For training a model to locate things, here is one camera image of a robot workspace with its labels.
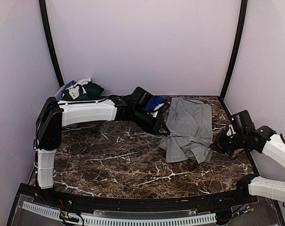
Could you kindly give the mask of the black frame post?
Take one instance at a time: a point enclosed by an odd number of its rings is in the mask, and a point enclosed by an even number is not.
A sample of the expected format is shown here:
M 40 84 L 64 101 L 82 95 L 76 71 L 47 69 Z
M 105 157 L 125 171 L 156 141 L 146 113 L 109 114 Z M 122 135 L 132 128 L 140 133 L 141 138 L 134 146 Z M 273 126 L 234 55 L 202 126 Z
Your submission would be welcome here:
M 39 0 L 39 6 L 40 6 L 40 14 L 41 14 L 44 34 L 45 34 L 45 38 L 47 41 L 47 47 L 49 50 L 51 62 L 53 65 L 53 69 L 55 72 L 55 76 L 56 76 L 58 85 L 61 87 L 64 85 L 64 81 L 63 81 L 63 76 L 61 73 L 60 65 L 59 65 L 59 62 L 57 59 L 56 50 L 55 50 L 55 46 L 54 46 L 54 42 L 53 42 L 53 38 L 52 38 L 46 1 L 45 0 Z
M 243 34 L 243 29 L 244 29 L 244 24 L 245 24 L 245 17 L 246 17 L 246 12 L 247 12 L 247 5 L 248 5 L 248 0 L 241 0 L 240 4 L 240 11 L 239 11 L 239 16 L 238 16 L 238 23 L 237 23 L 237 29 L 236 29 L 236 35 L 233 43 L 233 48 L 232 52 L 230 55 L 230 61 L 228 65 L 228 69 L 225 75 L 225 79 L 223 82 L 222 90 L 220 92 L 220 102 L 224 102 L 224 99 L 226 97 L 230 81 L 233 75 L 233 71 L 235 68 L 238 52 L 239 52 L 239 47 L 242 39 L 242 34 Z

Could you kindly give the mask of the right black frame post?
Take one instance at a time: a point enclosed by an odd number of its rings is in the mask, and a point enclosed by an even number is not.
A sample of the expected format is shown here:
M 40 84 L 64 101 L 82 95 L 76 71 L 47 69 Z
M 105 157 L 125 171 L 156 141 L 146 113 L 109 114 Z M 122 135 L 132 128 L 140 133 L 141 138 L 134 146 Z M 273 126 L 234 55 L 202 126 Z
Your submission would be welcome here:
M 230 61 L 228 65 L 228 69 L 225 75 L 225 79 L 223 82 L 222 90 L 220 92 L 220 102 L 224 102 L 224 99 L 226 97 L 230 81 L 233 75 L 233 71 L 235 68 L 238 52 L 239 52 L 239 47 L 242 39 L 242 34 L 243 34 L 243 29 L 244 29 L 244 24 L 245 24 L 245 17 L 246 17 L 246 12 L 247 12 L 247 5 L 248 5 L 248 0 L 241 0 L 240 4 L 240 11 L 239 11 L 239 16 L 238 16 L 238 23 L 237 23 L 237 29 L 236 29 L 236 35 L 233 43 L 233 48 L 232 52 L 230 55 Z

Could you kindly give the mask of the left black frame post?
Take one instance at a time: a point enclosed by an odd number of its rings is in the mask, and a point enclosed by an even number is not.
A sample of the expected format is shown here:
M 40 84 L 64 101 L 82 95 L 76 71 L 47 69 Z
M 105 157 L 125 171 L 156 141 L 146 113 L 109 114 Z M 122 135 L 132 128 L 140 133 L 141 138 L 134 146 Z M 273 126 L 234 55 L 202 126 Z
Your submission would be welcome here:
M 51 62 L 53 65 L 53 69 L 55 72 L 55 76 L 56 76 L 58 85 L 61 87 L 64 85 L 64 81 L 63 81 L 63 76 L 61 73 L 60 65 L 59 65 L 59 62 L 57 59 L 56 50 L 55 50 L 55 46 L 54 46 L 54 42 L 53 42 L 53 38 L 52 38 L 46 1 L 45 0 L 39 0 L 39 6 L 40 6 L 40 14 L 41 14 L 44 34 L 45 34 L 45 38 L 47 41 L 47 47 L 49 50 Z

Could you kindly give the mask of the blue patterned garment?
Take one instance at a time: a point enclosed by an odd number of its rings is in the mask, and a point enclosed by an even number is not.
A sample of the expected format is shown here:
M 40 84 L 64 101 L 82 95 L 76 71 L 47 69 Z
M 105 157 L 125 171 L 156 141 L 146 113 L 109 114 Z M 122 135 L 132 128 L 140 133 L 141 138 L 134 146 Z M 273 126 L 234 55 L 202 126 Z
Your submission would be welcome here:
M 74 80 L 70 81 L 68 84 L 64 85 L 63 91 L 66 90 L 66 89 L 68 89 L 70 86 L 72 86 L 72 85 L 74 85 L 74 84 L 76 84 L 76 82 L 75 82 Z

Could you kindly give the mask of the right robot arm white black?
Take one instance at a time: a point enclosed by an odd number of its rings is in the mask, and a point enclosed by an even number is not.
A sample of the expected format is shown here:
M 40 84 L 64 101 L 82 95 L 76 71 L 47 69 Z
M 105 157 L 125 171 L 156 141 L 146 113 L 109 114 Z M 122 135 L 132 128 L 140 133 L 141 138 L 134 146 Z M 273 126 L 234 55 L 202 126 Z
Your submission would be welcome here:
M 256 151 L 285 169 L 285 139 L 268 126 L 256 129 L 253 124 L 235 128 L 228 125 L 210 145 L 214 151 L 232 157 L 236 150 Z M 285 181 L 267 179 L 260 174 L 248 174 L 236 184 L 232 200 L 242 204 L 252 196 L 260 196 L 285 203 Z

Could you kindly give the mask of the blue printed t-shirt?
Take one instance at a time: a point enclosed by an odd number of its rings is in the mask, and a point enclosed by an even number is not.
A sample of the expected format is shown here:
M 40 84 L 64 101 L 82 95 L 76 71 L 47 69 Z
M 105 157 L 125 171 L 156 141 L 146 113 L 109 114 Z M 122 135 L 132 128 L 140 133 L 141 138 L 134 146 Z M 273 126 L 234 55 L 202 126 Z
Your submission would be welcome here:
M 167 103 L 161 96 L 153 96 L 144 108 L 147 112 L 155 112 Z

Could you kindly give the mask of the dark garment under pile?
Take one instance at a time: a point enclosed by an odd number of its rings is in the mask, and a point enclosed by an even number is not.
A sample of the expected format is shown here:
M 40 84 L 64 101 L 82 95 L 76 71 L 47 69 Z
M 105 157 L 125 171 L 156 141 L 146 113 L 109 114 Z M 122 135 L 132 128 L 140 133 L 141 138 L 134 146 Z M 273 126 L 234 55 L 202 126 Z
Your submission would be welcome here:
M 83 85 L 83 88 L 85 89 L 88 99 L 90 100 L 98 99 L 104 91 L 104 88 L 92 82 L 88 82 L 88 84 Z

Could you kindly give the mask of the grey button shirt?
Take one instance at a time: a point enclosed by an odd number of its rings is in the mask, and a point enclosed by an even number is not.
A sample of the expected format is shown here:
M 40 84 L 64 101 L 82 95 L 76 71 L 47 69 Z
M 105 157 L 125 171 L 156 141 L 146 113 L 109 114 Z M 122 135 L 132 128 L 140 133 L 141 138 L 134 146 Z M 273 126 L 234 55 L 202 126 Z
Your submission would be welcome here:
M 173 97 L 166 121 L 170 135 L 159 147 L 166 151 L 166 162 L 195 160 L 209 162 L 213 151 L 212 108 L 198 100 Z

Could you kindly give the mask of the dark green white garment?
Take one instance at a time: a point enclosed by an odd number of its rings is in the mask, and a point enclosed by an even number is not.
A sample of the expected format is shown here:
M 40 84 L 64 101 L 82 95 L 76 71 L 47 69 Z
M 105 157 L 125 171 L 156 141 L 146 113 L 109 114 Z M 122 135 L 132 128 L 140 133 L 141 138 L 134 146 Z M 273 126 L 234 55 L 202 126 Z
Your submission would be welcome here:
M 88 95 L 81 85 L 76 85 L 70 89 L 64 90 L 62 99 L 65 101 L 86 101 L 88 100 Z

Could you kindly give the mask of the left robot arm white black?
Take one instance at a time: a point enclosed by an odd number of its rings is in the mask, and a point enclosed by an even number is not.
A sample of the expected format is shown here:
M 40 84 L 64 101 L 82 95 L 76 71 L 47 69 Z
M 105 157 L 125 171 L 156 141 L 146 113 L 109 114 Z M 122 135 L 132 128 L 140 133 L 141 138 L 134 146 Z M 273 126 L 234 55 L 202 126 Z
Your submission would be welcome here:
M 51 188 L 54 186 L 55 154 L 62 141 L 63 127 L 92 121 L 132 121 L 146 133 L 170 135 L 161 117 L 167 105 L 146 110 L 152 98 L 149 93 L 139 97 L 110 95 L 92 101 L 58 101 L 49 97 L 37 118 L 33 142 L 37 156 L 36 182 L 42 189 L 40 198 L 48 205 L 58 202 L 58 194 Z

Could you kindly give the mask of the grey plastic laundry basket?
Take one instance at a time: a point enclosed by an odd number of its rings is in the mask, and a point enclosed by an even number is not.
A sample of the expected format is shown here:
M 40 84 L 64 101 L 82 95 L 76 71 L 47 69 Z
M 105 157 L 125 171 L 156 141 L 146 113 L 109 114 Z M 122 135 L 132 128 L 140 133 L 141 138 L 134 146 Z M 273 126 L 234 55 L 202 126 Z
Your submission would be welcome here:
M 63 94 L 63 89 L 64 86 L 60 87 L 59 90 L 54 94 L 54 97 L 56 98 L 56 100 L 62 100 L 62 94 Z

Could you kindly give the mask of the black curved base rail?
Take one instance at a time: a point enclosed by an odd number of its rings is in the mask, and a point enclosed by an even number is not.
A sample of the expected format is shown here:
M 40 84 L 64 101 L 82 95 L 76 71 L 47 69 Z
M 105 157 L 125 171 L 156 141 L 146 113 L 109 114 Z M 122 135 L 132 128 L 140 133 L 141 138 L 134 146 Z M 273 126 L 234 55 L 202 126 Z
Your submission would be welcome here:
M 251 204 L 253 207 L 260 201 L 258 196 L 249 196 L 242 202 L 233 198 L 236 191 L 231 190 L 217 194 L 189 196 L 165 199 L 117 199 L 77 195 L 59 191 L 43 192 L 36 187 L 21 183 L 17 194 L 24 194 L 38 203 L 63 202 L 65 209 L 77 212 L 93 213 L 95 210 L 126 211 L 126 212 L 163 212 L 178 210 L 197 210 L 198 212 L 230 211 L 232 207 Z

